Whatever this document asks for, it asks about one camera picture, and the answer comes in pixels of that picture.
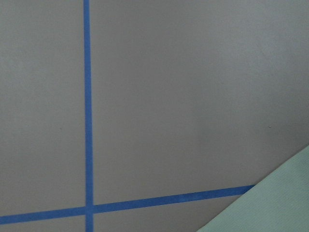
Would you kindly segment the green long-sleeve shirt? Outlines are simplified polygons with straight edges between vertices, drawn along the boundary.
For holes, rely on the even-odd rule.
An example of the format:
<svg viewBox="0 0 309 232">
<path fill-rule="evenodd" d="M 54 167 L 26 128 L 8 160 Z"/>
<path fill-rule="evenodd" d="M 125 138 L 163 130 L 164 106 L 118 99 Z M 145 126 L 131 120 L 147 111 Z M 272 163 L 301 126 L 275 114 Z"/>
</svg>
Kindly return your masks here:
<svg viewBox="0 0 309 232">
<path fill-rule="evenodd" d="M 201 232 L 307 232 L 309 149 L 288 159 L 247 191 Z"/>
</svg>

